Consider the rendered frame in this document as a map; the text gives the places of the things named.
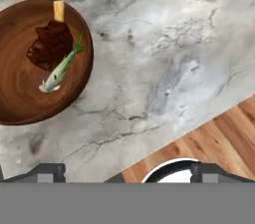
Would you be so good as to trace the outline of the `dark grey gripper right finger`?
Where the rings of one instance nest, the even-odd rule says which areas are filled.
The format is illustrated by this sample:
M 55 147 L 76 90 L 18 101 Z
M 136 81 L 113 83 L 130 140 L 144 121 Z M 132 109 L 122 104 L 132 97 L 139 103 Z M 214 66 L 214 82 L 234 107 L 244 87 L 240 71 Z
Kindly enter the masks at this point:
M 249 183 L 252 180 L 225 171 L 215 163 L 196 162 L 190 167 L 191 183 Z

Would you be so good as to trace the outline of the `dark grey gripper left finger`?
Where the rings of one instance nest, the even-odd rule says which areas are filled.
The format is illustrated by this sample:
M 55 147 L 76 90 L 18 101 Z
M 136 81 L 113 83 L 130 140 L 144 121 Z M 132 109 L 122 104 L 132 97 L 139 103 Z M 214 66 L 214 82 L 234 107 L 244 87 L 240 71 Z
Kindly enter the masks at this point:
M 4 182 L 17 183 L 65 183 L 64 163 L 40 163 L 27 173 L 5 179 Z

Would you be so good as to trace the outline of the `brown wooden bowl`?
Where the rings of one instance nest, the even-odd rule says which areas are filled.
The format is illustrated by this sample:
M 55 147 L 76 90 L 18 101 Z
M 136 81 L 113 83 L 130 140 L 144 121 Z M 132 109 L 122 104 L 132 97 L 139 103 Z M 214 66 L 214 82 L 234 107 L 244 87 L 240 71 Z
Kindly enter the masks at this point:
M 0 10 L 0 124 L 48 119 L 70 106 L 88 84 L 94 64 L 91 31 L 79 11 L 66 4 L 65 22 L 85 50 L 76 56 L 57 91 L 40 92 L 50 73 L 32 64 L 27 51 L 37 39 L 35 29 L 53 19 L 53 0 L 24 0 Z

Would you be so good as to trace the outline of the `green and white fish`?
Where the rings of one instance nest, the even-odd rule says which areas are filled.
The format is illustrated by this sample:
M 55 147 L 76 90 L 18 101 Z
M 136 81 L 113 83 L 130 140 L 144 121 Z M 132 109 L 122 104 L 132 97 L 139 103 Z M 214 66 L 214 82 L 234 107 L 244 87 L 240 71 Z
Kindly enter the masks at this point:
M 48 79 L 46 81 L 42 81 L 42 84 L 39 86 L 41 93 L 49 94 L 57 91 L 60 88 L 61 82 L 65 79 L 65 74 L 69 70 L 76 55 L 84 51 L 84 47 L 82 46 L 82 38 L 83 36 L 80 36 L 73 50 L 63 58 L 62 62 L 53 70 Z

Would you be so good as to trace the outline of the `white and black round object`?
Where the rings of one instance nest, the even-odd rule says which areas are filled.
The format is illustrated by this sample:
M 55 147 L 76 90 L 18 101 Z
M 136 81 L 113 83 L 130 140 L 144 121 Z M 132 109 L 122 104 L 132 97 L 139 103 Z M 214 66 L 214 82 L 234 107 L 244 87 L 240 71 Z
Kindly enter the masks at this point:
M 167 160 L 154 167 L 143 179 L 142 183 L 189 183 L 190 167 L 197 159 L 178 157 Z

